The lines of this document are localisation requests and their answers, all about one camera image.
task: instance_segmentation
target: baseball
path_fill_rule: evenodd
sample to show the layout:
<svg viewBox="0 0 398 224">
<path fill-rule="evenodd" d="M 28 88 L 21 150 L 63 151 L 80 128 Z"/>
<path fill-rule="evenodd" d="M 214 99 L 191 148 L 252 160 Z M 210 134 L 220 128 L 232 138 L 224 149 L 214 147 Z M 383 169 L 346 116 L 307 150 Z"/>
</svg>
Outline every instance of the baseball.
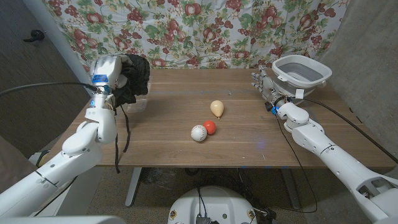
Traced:
<svg viewBox="0 0 398 224">
<path fill-rule="evenodd" d="M 195 141 L 203 141 L 207 136 L 207 130 L 203 125 L 196 125 L 192 128 L 191 137 Z"/>
</svg>

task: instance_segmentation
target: white robot body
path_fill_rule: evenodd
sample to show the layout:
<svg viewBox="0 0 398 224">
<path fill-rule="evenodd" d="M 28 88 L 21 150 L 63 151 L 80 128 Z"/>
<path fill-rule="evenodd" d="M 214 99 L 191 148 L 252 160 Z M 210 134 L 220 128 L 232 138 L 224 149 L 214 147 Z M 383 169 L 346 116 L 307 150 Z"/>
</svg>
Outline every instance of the white robot body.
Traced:
<svg viewBox="0 0 398 224">
<path fill-rule="evenodd" d="M 201 213 L 200 223 L 252 223 L 257 224 L 251 204 L 238 193 L 219 186 L 206 186 L 200 188 L 200 195 L 206 207 L 200 201 L 198 189 L 192 189 L 177 199 L 169 213 L 168 224 L 197 223 L 199 206 Z"/>
</svg>

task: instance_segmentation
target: wooden table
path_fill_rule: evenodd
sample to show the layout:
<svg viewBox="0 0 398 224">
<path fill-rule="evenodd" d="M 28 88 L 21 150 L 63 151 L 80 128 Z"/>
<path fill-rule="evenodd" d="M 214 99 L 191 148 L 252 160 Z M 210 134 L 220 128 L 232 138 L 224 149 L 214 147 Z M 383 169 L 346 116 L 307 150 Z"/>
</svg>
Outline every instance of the wooden table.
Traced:
<svg viewBox="0 0 398 224">
<path fill-rule="evenodd" d="M 152 83 L 145 111 L 127 112 L 132 134 L 127 152 L 119 153 L 119 165 L 299 167 L 280 133 L 275 116 L 266 111 L 261 94 L 250 85 L 250 74 L 256 71 L 151 70 Z M 309 98 L 332 107 L 369 133 L 330 86 L 315 89 Z M 225 109 L 220 120 L 210 111 L 213 100 L 224 103 Z M 307 101 L 300 106 L 324 127 L 332 141 L 364 165 L 388 169 L 395 166 L 394 161 L 330 111 Z M 85 110 L 65 131 L 47 159 L 61 150 L 62 143 L 85 120 Z M 217 130 L 203 142 L 195 142 L 190 137 L 190 131 L 194 125 L 203 124 L 206 120 L 214 121 Z M 123 148 L 127 134 L 124 116 L 120 116 L 117 126 L 119 147 Z M 282 129 L 305 168 L 325 168 L 317 156 L 296 145 L 291 134 Z M 114 165 L 114 150 L 114 144 L 103 148 L 104 158 L 99 166 Z"/>
</svg>

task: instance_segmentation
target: red ball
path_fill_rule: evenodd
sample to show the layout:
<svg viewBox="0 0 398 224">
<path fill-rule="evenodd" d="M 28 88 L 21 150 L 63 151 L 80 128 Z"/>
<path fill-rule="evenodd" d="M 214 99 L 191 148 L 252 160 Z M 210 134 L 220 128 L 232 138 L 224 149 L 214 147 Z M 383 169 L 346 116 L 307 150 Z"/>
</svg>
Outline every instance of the red ball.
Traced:
<svg viewBox="0 0 398 224">
<path fill-rule="evenodd" d="M 206 121 L 203 125 L 208 134 L 213 134 L 216 131 L 216 124 L 212 121 Z"/>
</svg>

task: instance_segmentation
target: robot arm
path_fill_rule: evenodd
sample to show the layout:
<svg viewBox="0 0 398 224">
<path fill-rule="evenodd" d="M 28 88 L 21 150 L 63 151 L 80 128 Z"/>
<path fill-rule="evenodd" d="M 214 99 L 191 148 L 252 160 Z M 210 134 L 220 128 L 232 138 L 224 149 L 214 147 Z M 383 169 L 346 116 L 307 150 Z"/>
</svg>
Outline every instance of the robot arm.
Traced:
<svg viewBox="0 0 398 224">
<path fill-rule="evenodd" d="M 93 62 L 93 93 L 84 121 L 62 145 L 62 151 L 42 167 L 0 194 L 0 217 L 29 216 L 59 187 L 101 162 L 102 145 L 117 135 L 112 91 L 127 83 L 121 75 L 122 63 L 132 63 L 125 55 L 107 55 Z"/>
<path fill-rule="evenodd" d="M 285 129 L 294 141 L 317 155 L 354 196 L 363 212 L 373 222 L 385 222 L 398 216 L 398 180 L 369 170 L 353 156 L 330 140 L 322 126 L 309 118 L 308 113 L 284 97 L 260 67 L 261 74 L 253 73 L 252 83 L 264 99 L 272 105 L 280 119 L 286 120 Z"/>
</svg>

